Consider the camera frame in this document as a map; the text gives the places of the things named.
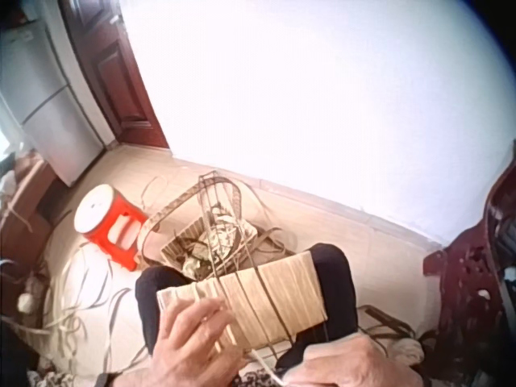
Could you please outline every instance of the brown door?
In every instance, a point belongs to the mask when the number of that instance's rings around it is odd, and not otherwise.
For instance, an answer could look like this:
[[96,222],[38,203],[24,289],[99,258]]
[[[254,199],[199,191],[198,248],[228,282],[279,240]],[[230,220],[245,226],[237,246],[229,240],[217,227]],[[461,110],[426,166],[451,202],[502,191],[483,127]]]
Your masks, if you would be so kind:
[[82,72],[119,142],[168,148],[127,38],[118,0],[60,0]]

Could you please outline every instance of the tile floor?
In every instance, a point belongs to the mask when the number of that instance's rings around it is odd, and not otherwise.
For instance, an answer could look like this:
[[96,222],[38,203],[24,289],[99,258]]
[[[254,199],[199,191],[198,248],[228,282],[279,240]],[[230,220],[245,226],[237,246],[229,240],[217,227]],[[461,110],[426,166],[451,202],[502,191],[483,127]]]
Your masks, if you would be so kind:
[[[168,151],[119,146],[105,154],[76,185],[60,214],[75,210],[82,197],[101,183],[113,185],[127,199],[142,207],[142,190],[153,177],[158,176],[144,198],[144,210],[152,214],[195,184],[199,174],[210,170],[209,167],[175,160]],[[259,186],[254,184],[256,181],[253,179],[244,180],[255,187]],[[242,185],[241,190],[243,216],[262,227],[282,227],[285,233],[281,240],[291,250],[301,251],[317,242],[334,243],[342,248],[350,260],[359,305],[373,304],[408,322],[417,331],[435,324],[439,314],[439,291],[437,280],[422,276],[422,258],[428,254],[424,248],[378,231],[367,223],[310,206],[306,201],[295,201],[255,188],[260,200],[268,207],[264,210],[248,188]],[[159,247],[167,239],[164,234],[171,235],[174,228],[180,231],[197,216],[197,201],[190,200],[167,221],[151,245]],[[48,244],[48,264],[55,278],[60,278],[69,260],[73,261],[63,292],[53,294],[52,312],[47,315],[46,321],[62,315],[65,308],[73,305],[77,299],[81,306],[88,306],[98,296],[106,275],[106,256],[92,245],[83,248],[84,254],[77,252],[84,242],[85,239],[73,229],[71,214],[56,228]],[[108,281],[102,300],[119,289],[134,289],[139,276],[139,272],[130,273],[117,264],[112,266],[113,279]],[[86,268],[88,276],[83,283]],[[60,353],[57,335],[38,343],[40,350],[49,354],[62,369],[68,369],[71,365],[72,370],[80,375],[101,372],[108,339],[108,306],[106,303],[98,308],[76,312],[84,326],[69,337],[76,340],[77,347],[71,364]],[[137,305],[131,291],[120,302],[111,337],[109,369],[125,368],[143,345]]]

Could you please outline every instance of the refrigerator door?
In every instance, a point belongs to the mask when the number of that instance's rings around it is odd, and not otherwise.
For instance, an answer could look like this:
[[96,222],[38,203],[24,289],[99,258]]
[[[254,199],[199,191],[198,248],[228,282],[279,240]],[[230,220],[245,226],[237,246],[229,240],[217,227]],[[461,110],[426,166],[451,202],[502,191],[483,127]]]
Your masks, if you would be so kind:
[[23,124],[46,100],[67,85],[42,22],[0,34],[0,92]]
[[23,125],[23,131],[68,186],[102,151],[68,87],[38,109]]

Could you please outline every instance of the red plastic stool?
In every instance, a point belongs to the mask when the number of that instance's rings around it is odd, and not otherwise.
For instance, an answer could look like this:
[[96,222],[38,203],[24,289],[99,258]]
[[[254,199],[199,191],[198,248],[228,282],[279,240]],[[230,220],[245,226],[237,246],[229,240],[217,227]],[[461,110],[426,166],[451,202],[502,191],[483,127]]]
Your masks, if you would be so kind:
[[112,243],[108,238],[111,228],[117,223],[120,216],[128,217],[129,222],[139,222],[140,227],[148,218],[141,209],[131,204],[115,188],[108,184],[102,184],[84,196],[77,208],[73,223],[77,232],[83,234],[91,243],[99,246],[115,262],[133,271],[136,269],[134,257],[137,248],[135,243],[125,249]]

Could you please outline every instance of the stool top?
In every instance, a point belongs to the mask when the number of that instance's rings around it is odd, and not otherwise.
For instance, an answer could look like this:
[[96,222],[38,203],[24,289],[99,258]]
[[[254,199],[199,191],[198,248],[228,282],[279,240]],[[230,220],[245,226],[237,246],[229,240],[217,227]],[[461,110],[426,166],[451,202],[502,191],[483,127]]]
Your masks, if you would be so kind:
[[81,234],[91,232],[110,211],[114,200],[114,188],[109,184],[100,184],[89,191],[79,204],[73,225]]

